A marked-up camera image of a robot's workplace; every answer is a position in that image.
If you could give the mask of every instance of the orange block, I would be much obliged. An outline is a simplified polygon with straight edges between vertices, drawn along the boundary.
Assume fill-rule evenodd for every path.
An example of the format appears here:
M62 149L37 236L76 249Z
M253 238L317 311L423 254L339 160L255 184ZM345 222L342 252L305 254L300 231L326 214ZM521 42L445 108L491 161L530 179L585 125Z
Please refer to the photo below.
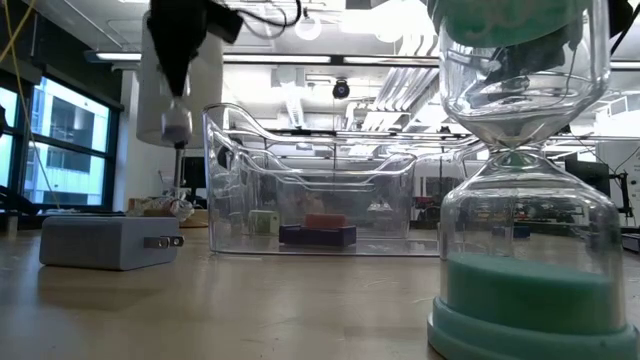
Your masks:
M311 229L335 229L347 226L347 218L336 214L307 214L304 226Z

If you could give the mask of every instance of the plastic container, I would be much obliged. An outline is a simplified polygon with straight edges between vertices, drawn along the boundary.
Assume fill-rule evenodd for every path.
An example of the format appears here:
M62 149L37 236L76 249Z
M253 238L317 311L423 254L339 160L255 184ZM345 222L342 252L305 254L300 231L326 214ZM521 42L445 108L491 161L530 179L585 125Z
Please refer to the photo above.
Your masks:
M442 103L490 158L442 205L429 342L448 359L637 359L617 208L541 152L606 89L606 1L442 4Z
M235 129L224 130L230 119ZM230 104L208 108L204 126L212 251L437 256L435 226L410 230L415 169L431 164L434 178L459 179L455 151L416 156L400 146L416 143L410 137L275 135ZM291 246L279 239L280 226L330 230L327 224L355 226L356 243Z

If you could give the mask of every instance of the purple block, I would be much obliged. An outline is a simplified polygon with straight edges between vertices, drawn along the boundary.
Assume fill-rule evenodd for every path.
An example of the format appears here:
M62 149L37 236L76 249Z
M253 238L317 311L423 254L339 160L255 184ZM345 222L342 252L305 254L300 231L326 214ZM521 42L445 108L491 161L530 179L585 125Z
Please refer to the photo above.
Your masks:
M300 225L281 225L280 242L287 245L347 247L356 243L356 227L311 229Z

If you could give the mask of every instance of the hourglass base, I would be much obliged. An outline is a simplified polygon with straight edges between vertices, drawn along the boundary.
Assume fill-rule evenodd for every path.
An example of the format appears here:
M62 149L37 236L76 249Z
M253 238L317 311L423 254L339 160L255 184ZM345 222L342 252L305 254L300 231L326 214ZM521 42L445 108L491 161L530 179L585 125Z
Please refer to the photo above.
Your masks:
M552 334L493 324L433 301L429 344L447 360L638 360L638 330L603 335Z

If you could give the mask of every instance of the hourglass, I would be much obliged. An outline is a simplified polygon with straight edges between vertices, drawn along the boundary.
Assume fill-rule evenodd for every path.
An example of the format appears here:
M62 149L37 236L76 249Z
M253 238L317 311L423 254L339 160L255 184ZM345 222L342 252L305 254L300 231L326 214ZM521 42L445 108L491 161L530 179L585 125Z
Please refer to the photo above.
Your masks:
M441 95L487 163L441 208L429 342L455 359L637 359L618 212L541 153L609 76L605 0L440 0Z

